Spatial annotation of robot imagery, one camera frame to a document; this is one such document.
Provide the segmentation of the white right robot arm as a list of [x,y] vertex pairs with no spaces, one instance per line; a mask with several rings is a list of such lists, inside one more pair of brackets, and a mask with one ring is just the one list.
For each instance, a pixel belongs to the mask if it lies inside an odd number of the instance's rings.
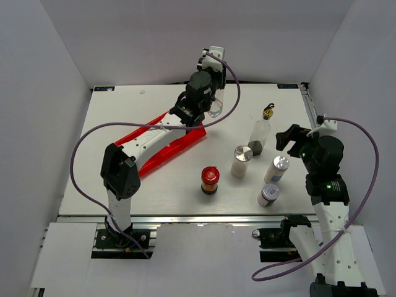
[[289,215],[281,223],[280,241],[295,246],[310,267],[314,281],[310,296],[377,296],[363,277],[355,252],[350,222],[347,185],[339,174],[344,145],[334,136],[322,135],[297,124],[276,135],[276,149],[300,158],[307,169],[306,190],[318,218],[322,244],[318,244],[308,219]]

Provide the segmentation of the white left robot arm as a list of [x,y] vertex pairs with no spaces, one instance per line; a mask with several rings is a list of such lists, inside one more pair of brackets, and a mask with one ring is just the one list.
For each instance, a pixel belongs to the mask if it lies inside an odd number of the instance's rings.
[[217,90],[224,88],[225,66],[205,62],[191,75],[185,91],[160,121],[159,129],[149,129],[120,146],[107,146],[100,175],[112,214],[108,219],[109,238],[116,246],[123,247],[131,239],[131,197],[140,187],[139,170],[162,148],[185,136],[185,129],[198,126],[204,113],[210,111]]

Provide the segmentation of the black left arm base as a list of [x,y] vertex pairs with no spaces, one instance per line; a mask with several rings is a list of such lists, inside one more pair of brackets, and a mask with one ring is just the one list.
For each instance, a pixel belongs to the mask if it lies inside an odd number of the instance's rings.
[[[141,248],[149,249],[154,244],[157,232],[150,229],[133,229],[130,237],[137,241]],[[120,238],[116,239],[107,229],[98,229],[96,234],[94,248],[99,250],[139,250],[136,243],[121,235]]]

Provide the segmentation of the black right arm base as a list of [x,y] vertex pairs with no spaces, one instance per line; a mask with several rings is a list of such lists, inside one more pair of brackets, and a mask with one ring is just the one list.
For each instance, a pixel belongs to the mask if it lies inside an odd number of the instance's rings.
[[252,231],[252,237],[259,241],[262,249],[295,248],[280,228],[259,228]]

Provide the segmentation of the dark liquid glass bottle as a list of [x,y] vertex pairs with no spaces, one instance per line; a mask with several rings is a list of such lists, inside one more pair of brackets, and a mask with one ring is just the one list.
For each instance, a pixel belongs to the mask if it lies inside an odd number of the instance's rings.
[[273,116],[275,105],[269,103],[262,112],[262,118],[254,123],[251,136],[249,138],[248,147],[252,150],[253,156],[259,156],[265,146],[271,130],[270,119]]

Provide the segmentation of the clear liquid glass bottle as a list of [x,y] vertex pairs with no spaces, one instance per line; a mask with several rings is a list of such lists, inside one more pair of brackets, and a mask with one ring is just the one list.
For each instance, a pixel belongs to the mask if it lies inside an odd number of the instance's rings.
[[216,118],[222,114],[224,91],[224,89],[218,89],[213,96],[213,102],[207,112],[211,118]]

